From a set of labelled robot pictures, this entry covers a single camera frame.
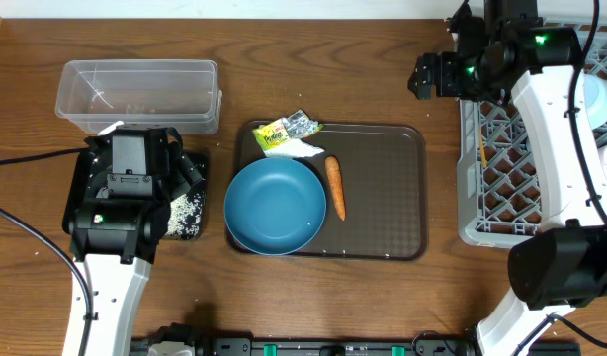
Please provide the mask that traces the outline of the wooden chopstick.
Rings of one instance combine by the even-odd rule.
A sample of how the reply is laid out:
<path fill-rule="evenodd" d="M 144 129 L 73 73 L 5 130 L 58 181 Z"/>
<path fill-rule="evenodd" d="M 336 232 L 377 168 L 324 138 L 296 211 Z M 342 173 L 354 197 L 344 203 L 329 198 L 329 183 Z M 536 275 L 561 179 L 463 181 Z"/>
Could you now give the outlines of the wooden chopstick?
<path fill-rule="evenodd" d="M 479 132 L 479 134 L 478 134 L 478 140 L 479 140 L 479 153 L 480 153 L 481 165 L 482 165 L 483 169 L 486 169 L 488 162 L 486 159 L 485 146 L 484 146 L 483 136 L 482 136 L 481 132 Z"/>

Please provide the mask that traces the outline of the dark blue plate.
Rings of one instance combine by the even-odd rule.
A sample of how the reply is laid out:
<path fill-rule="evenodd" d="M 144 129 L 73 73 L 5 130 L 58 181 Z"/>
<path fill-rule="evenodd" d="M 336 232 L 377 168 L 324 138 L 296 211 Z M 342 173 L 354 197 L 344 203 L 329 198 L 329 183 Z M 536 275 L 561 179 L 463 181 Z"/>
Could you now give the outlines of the dark blue plate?
<path fill-rule="evenodd" d="M 321 231 L 326 210 L 317 175 L 287 158 L 247 165 L 234 176 L 224 199 L 232 238 L 261 255 L 286 255 L 308 245 Z"/>

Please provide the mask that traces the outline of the light blue bowl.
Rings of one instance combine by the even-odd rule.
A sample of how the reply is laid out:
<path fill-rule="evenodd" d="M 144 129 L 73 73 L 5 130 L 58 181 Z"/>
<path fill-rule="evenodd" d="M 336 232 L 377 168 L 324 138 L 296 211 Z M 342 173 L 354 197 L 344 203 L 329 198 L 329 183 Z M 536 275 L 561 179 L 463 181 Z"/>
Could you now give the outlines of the light blue bowl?
<path fill-rule="evenodd" d="M 584 95 L 590 127 L 598 129 L 607 122 L 607 81 L 586 74 Z"/>

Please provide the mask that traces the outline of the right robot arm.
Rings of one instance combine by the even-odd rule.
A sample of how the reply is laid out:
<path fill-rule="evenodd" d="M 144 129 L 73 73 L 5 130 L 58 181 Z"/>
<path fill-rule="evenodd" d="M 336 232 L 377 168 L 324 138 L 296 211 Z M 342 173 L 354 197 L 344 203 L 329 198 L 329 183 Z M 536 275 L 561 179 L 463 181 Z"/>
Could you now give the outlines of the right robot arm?
<path fill-rule="evenodd" d="M 554 323 L 607 296 L 607 178 L 584 104 L 590 41 L 544 25 L 533 1 L 463 3 L 448 21 L 452 51 L 417 58 L 420 100 L 513 105 L 530 140 L 541 193 L 539 233 L 510 249 L 510 287 L 458 348 L 460 355 L 525 355 Z"/>

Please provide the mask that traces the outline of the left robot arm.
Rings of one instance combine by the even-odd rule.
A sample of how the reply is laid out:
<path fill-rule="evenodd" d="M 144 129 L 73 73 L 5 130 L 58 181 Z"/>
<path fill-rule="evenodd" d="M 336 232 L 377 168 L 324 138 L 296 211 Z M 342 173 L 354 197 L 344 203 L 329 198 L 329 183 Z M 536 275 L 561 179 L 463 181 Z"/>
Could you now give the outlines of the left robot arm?
<path fill-rule="evenodd" d="M 65 355 L 126 355 L 164 239 L 199 237 L 208 160 L 173 128 L 117 126 L 86 138 L 62 220 L 73 287 Z"/>

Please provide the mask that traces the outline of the grey dishwasher rack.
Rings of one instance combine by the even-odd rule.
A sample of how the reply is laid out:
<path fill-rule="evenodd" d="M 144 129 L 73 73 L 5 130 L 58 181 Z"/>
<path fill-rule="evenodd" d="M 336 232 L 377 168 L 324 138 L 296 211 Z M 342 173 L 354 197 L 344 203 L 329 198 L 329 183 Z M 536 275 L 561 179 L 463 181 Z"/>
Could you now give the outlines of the grey dishwasher rack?
<path fill-rule="evenodd" d="M 584 72 L 607 81 L 607 23 L 599 25 Z M 468 245 L 510 248 L 534 236 L 541 201 L 527 133 L 513 105 L 459 101 L 461 154 L 457 164 L 458 232 Z M 480 161 L 482 133 L 488 162 Z M 607 144 L 607 122 L 593 130 Z"/>

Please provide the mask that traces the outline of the black rectangular tray bin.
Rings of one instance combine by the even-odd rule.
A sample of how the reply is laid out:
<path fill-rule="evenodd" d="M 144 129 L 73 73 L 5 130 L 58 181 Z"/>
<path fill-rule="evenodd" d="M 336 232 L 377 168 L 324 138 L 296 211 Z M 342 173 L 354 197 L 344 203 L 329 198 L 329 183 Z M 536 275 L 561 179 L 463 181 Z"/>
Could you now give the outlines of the black rectangular tray bin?
<path fill-rule="evenodd" d="M 178 166 L 174 190 L 171 193 L 171 216 L 164 240 L 189 241 L 201 234 L 209 175 L 209 156 L 206 151 L 184 152 L 182 156 L 193 164 L 193 169 Z M 112 150 L 94 154 L 84 152 L 78 156 L 66 203 L 62 230 L 70 234 L 69 223 L 85 194 L 105 197 L 107 174 L 112 171 Z"/>

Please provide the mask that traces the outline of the pile of rice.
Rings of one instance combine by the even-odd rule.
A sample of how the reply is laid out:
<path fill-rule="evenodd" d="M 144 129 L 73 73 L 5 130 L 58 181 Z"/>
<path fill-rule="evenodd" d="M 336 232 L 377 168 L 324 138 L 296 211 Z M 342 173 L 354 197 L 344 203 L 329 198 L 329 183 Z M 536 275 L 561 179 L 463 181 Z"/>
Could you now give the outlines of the pile of rice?
<path fill-rule="evenodd" d="M 193 240 L 202 230 L 205 194 L 188 192 L 171 202 L 171 216 L 165 239 Z"/>

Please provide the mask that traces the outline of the clear plastic bin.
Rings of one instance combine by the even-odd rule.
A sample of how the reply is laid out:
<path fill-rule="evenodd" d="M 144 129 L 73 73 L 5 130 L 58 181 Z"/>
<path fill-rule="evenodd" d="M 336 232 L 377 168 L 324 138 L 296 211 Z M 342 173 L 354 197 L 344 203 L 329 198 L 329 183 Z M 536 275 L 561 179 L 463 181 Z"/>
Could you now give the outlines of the clear plastic bin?
<path fill-rule="evenodd" d="M 62 70 L 55 114 L 87 134 L 117 121 L 213 134 L 221 96 L 211 60 L 72 60 Z"/>

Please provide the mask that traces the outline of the dark brown serving tray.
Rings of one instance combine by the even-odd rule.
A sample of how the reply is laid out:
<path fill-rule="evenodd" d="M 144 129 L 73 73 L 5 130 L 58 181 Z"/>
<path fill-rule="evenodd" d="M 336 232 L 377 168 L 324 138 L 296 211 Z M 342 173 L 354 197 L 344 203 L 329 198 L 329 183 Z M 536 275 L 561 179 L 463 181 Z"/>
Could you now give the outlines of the dark brown serving tray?
<path fill-rule="evenodd" d="M 297 257 L 409 262 L 428 245 L 425 141 L 411 126 L 330 124 L 308 137 L 324 152 L 303 158 L 324 187 L 325 159 L 337 158 L 346 219 L 330 193 L 318 235 Z"/>

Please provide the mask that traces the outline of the crumpled white tissue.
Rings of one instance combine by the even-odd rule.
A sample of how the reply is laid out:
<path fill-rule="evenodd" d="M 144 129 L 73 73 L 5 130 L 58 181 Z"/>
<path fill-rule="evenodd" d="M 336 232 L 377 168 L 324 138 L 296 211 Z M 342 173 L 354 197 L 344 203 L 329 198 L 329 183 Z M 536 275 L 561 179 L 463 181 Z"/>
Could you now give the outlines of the crumpled white tissue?
<path fill-rule="evenodd" d="M 301 139 L 291 139 L 264 151 L 267 158 L 307 158 L 323 153 L 322 148 L 310 145 Z"/>

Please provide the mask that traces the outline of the yellow silver snack wrapper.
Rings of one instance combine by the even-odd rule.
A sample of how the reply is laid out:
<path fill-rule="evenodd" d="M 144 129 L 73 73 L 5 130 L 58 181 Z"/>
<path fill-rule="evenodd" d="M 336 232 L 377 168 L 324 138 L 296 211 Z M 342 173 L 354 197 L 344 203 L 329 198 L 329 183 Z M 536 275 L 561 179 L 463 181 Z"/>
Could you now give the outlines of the yellow silver snack wrapper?
<path fill-rule="evenodd" d="M 253 129 L 252 133 L 264 151 L 277 148 L 295 139 L 317 134 L 323 124 L 311 119 L 303 110 Z"/>

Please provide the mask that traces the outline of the orange carrot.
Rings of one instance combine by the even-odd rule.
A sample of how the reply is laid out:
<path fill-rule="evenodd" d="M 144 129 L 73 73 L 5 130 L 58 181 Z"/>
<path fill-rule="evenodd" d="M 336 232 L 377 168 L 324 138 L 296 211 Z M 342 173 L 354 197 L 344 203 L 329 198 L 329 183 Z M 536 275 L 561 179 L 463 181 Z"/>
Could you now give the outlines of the orange carrot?
<path fill-rule="evenodd" d="M 346 205 L 344 200 L 341 170 L 336 157 L 329 156 L 325 159 L 325 170 L 335 211 L 338 217 L 344 221 L 346 219 Z"/>

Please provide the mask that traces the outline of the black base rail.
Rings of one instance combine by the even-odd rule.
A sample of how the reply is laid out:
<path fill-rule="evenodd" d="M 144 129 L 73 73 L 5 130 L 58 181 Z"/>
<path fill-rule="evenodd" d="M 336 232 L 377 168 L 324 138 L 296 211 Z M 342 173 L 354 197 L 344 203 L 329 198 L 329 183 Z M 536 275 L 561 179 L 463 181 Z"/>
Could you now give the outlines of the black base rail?
<path fill-rule="evenodd" d="M 172 323 L 130 343 L 130 356 L 439 356 L 478 355 L 477 338 L 426 330 L 408 339 L 275 338 L 250 332 L 201 330 Z"/>

